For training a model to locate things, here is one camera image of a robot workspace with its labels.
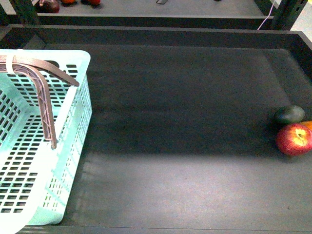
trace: orange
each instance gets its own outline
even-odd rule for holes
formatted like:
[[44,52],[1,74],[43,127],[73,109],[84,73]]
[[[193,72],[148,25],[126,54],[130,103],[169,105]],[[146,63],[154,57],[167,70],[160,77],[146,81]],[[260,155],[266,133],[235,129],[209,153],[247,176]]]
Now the orange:
[[310,130],[312,130],[312,121],[304,121],[304,122],[301,122],[300,124],[306,126]]

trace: avocado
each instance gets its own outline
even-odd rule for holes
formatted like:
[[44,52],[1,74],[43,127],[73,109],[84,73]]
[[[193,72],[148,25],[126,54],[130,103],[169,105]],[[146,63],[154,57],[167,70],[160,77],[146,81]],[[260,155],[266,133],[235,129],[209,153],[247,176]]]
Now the avocado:
[[275,112],[273,118],[279,124],[299,123],[304,114],[304,110],[299,106],[283,106]]

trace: white zip tie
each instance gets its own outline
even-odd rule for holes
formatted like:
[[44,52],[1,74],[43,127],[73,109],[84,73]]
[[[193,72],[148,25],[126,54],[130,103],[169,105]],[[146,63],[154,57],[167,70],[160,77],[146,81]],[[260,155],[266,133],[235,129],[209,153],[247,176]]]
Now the white zip tie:
[[15,72],[14,72],[14,70],[13,70],[13,59],[14,59],[14,56],[15,56],[15,55],[18,55],[18,54],[20,54],[21,52],[23,52],[22,49],[17,49],[16,54],[11,53],[11,54],[8,54],[8,55],[7,55],[6,61],[5,61],[5,68],[6,68],[6,71],[7,71],[8,74],[10,74],[10,75],[15,75]]

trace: dark gray tray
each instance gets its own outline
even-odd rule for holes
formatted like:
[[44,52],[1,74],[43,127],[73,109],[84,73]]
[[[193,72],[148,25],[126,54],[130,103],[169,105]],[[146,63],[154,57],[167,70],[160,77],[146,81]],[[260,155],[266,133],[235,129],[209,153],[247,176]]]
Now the dark gray tray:
[[288,104],[312,119],[302,33],[46,26],[5,44],[91,54],[94,112],[64,220],[20,233],[312,231],[312,154],[287,160],[270,122]]

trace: red onion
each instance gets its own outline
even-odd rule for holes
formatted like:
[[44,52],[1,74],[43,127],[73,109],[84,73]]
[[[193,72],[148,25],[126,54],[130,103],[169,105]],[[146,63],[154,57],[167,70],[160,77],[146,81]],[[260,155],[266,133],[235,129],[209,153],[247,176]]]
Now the red onion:
[[44,13],[59,12],[59,3],[57,0],[40,0],[39,5]]

